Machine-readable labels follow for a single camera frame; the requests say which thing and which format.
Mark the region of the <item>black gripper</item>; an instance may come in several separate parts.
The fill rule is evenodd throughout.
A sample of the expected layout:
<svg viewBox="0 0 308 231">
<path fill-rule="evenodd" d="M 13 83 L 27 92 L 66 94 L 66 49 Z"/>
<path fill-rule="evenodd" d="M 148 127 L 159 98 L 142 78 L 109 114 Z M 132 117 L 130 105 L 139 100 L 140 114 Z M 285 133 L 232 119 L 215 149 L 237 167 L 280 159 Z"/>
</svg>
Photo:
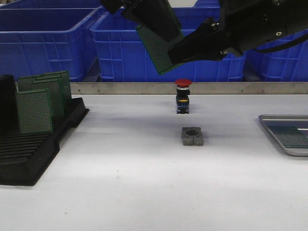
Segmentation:
<svg viewBox="0 0 308 231">
<path fill-rule="evenodd" d="M 173 64 L 221 61 L 308 28 L 306 0 L 221 0 L 220 22 L 205 19 L 168 51 Z"/>
</svg>

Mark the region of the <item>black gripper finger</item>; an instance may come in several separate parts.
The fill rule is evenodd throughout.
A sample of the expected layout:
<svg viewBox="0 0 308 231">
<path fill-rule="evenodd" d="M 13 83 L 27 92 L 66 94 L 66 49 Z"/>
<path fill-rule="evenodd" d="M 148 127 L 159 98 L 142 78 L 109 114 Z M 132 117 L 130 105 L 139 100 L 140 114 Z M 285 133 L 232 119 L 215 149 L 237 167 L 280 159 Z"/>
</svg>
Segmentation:
<svg viewBox="0 0 308 231">
<path fill-rule="evenodd" d="M 124 0 L 122 16 L 171 41 L 180 35 L 180 26 L 167 0 Z"/>
<path fill-rule="evenodd" d="M 115 14 L 121 7 L 124 7 L 126 0 L 100 0 L 101 5 L 111 14 Z"/>
</svg>

